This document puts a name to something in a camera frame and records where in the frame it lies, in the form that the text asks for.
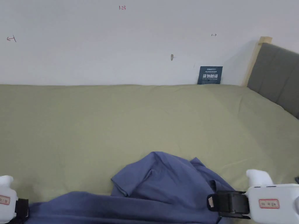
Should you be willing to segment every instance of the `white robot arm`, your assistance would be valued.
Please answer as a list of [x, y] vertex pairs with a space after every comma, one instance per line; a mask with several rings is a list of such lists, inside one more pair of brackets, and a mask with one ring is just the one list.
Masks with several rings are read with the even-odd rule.
[[12, 182], [11, 176], [0, 176], [0, 224], [25, 221], [29, 215], [28, 200], [17, 197]]
[[220, 216], [252, 219], [261, 224], [299, 224], [299, 184], [273, 184], [269, 174], [248, 170], [249, 189], [219, 191], [207, 198]]

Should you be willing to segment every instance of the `headboard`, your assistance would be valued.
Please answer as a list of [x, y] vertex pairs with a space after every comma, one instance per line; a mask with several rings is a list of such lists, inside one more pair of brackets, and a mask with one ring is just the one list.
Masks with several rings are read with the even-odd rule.
[[260, 43], [247, 87], [299, 119], [299, 54]]

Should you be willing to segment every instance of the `blue cloth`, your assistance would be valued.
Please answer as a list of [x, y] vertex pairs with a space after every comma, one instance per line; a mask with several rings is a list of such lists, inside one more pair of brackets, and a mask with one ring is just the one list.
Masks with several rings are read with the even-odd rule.
[[207, 196], [216, 189], [233, 190], [197, 158], [188, 161], [163, 152], [127, 165], [112, 181], [111, 196], [71, 192], [32, 204], [26, 223], [216, 224], [218, 213], [208, 210]]

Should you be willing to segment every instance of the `handwritten mark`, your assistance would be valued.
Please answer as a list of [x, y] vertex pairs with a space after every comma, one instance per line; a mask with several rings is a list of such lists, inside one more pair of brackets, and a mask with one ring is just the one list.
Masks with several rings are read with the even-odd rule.
[[10, 41], [11, 39], [14, 39], [14, 40], [15, 40], [15, 42], [16, 42], [16, 39], [15, 39], [15, 36], [14, 36], [14, 35], [13, 35], [13, 37], [12, 37], [12, 38], [8, 38], [8, 37], [7, 37], [7, 40], [8, 40], [8, 41]]

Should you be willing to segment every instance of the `bed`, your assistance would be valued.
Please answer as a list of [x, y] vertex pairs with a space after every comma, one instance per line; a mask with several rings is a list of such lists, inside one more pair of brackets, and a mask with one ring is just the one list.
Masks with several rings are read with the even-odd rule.
[[237, 190], [247, 169], [299, 175], [299, 55], [264, 41], [246, 86], [0, 85], [0, 175], [31, 202], [110, 194], [151, 151], [199, 158]]

